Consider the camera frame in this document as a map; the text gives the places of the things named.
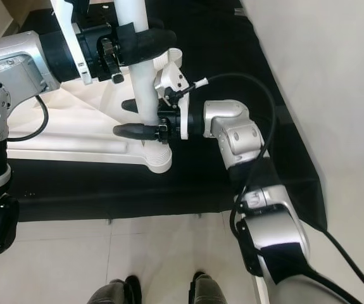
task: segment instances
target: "black mat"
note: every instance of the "black mat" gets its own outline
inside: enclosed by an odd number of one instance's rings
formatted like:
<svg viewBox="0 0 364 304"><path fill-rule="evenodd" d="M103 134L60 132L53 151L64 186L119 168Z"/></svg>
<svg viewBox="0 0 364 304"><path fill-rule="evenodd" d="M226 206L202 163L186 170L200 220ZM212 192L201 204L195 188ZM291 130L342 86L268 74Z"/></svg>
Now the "black mat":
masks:
<svg viewBox="0 0 364 304"><path fill-rule="evenodd" d="M273 160L293 203L304 219L326 226L320 181L293 124L252 24L234 15L238 1L147 0L150 17L160 18L177 35L182 71L191 82L222 72L246 72L272 91L279 113ZM90 11L113 16L100 4ZM29 14L22 31L57 29L50 9ZM191 94L191 110L205 100L236 99L247 104L262 132L268 107L255 86L229 80ZM230 208L232 191L216 140L192 137L172 143L173 165L165 174L137 165L69 161L10 160L15 171L11 193L20 199L20 220L104 219L220 212Z"/></svg>

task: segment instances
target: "white pole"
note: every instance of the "white pole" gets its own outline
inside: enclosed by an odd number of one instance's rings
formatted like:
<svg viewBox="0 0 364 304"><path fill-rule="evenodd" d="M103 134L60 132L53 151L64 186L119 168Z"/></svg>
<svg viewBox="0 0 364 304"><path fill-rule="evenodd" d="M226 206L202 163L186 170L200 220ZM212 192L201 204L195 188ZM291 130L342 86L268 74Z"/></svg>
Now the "white pole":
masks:
<svg viewBox="0 0 364 304"><path fill-rule="evenodd" d="M119 26L134 23L135 32L148 29L145 0L114 0ZM154 88L153 60L131 65L130 76L141 122L158 124L158 93Z"/></svg>

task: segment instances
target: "white cable tip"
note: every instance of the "white cable tip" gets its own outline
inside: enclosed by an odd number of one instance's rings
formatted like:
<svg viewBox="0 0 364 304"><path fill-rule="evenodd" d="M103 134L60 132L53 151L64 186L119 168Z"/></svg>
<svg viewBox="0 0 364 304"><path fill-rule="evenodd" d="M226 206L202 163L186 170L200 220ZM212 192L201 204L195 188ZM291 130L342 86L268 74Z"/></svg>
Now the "white cable tip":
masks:
<svg viewBox="0 0 364 304"><path fill-rule="evenodd" d="M203 79L201 79L199 81L196 81L194 83L194 85L196 86L196 88L203 87L203 86L207 86L208 85L208 80L207 80L207 78L203 78Z"/></svg>

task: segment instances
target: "gray pants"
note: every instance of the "gray pants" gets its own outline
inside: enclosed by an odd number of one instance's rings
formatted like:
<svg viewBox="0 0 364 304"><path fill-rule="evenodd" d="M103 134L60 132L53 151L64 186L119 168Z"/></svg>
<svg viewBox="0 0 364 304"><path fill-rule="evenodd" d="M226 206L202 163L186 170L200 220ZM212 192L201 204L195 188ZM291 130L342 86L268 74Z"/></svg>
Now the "gray pants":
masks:
<svg viewBox="0 0 364 304"><path fill-rule="evenodd" d="M126 282L114 280L97 290L87 304L135 304L129 293ZM191 283L189 302L189 304L227 304L221 288L207 274L199 275Z"/></svg>

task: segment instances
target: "white base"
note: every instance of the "white base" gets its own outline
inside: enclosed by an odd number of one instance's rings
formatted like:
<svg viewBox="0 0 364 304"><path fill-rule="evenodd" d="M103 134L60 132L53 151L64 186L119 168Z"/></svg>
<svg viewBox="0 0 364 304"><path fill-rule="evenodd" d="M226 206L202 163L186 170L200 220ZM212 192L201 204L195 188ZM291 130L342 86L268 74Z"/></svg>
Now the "white base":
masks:
<svg viewBox="0 0 364 304"><path fill-rule="evenodd" d="M156 68L162 66L162 56ZM125 81L94 82L85 86L80 79L62 83L61 89L43 94L49 122L39 136L24 142L9 142L8 157L30 160L71 162L129 163L145 165L154 173L166 172L172 164L168 145L118 137L113 127L126 122L141 122L136 113L124 111L122 101L134 98L130 76ZM20 137L36 130L42 111L33 98L18 106L8 120L9 136Z"/></svg>

